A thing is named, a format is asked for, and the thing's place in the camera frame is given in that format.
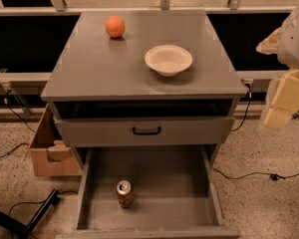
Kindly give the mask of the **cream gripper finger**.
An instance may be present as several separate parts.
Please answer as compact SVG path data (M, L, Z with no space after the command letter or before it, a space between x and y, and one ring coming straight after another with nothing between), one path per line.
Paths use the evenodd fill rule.
M256 51L264 55L272 55L278 52L278 39L280 36L280 28L273 31L267 38L260 42Z
M292 69L269 84L263 126L281 129L299 111L299 69Z

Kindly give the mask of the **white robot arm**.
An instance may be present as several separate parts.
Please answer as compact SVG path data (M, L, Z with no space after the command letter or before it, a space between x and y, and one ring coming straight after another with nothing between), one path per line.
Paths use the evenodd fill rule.
M278 62L289 68L282 77L271 80L261 115L263 130L280 130L299 111L299 4L278 29L257 45L256 51L276 54Z

